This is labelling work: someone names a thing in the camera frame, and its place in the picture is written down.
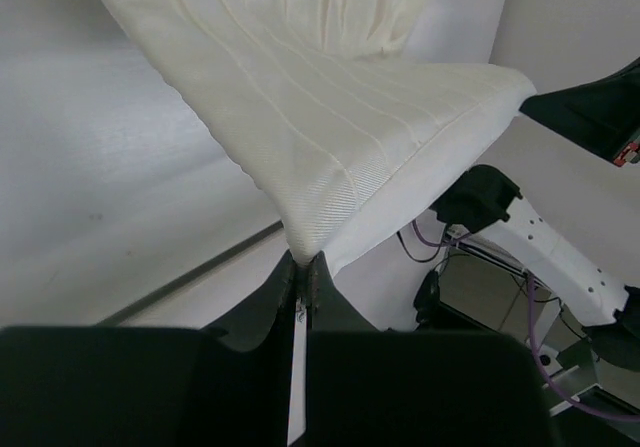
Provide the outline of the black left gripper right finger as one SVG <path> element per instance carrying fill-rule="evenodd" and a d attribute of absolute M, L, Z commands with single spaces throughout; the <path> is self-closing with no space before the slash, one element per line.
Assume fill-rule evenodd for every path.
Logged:
<path fill-rule="evenodd" d="M 381 332 L 309 266 L 309 446 L 559 446 L 529 351 L 480 330 Z"/>

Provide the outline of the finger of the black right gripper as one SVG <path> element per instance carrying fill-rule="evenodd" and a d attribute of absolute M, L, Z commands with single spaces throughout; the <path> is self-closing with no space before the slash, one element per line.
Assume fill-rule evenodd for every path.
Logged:
<path fill-rule="evenodd" d="M 534 95 L 520 112 L 610 164 L 637 164 L 639 61 L 597 81 Z"/>

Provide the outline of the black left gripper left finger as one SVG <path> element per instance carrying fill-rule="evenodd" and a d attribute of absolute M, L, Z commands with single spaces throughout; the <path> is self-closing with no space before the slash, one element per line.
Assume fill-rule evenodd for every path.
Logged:
<path fill-rule="evenodd" d="M 5 446 L 283 446 L 296 265 L 204 329 L 1 332 Z"/>

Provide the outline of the white skirt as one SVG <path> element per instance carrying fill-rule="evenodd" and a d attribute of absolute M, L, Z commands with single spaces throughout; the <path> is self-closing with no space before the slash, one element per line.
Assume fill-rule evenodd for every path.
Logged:
<path fill-rule="evenodd" d="M 102 0 L 332 272 L 426 210 L 534 92 L 491 64 L 401 57 L 426 0 Z"/>

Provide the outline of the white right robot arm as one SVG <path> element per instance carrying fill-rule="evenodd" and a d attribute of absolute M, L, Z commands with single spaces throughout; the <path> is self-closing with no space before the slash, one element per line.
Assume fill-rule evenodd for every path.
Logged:
<path fill-rule="evenodd" d="M 616 166 L 639 161 L 639 63 L 597 81 L 534 95 L 520 113 Z M 432 206 L 516 259 L 582 325 L 592 351 L 639 369 L 639 289 L 604 273 L 542 220 L 521 189 L 489 165 L 465 172 Z"/>

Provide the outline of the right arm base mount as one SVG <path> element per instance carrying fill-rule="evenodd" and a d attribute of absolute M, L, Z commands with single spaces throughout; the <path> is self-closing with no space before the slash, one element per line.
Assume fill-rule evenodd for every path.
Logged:
<path fill-rule="evenodd" d="M 405 236 L 409 253 L 418 260 L 434 255 L 437 248 L 424 245 L 412 236 Z M 479 260 L 462 250 L 442 247 L 429 264 L 420 264 L 426 271 L 416 281 L 416 292 L 410 297 L 413 306 L 428 271 L 439 273 L 440 301 L 481 324 L 511 335 L 520 341 L 526 336 L 526 299 L 524 280 L 501 268 Z M 563 350 L 586 334 L 567 307 L 552 322 L 545 342 L 551 348 Z M 639 408 L 639 373 L 633 373 L 604 360 L 596 359 L 596 372 L 601 387 Z"/>

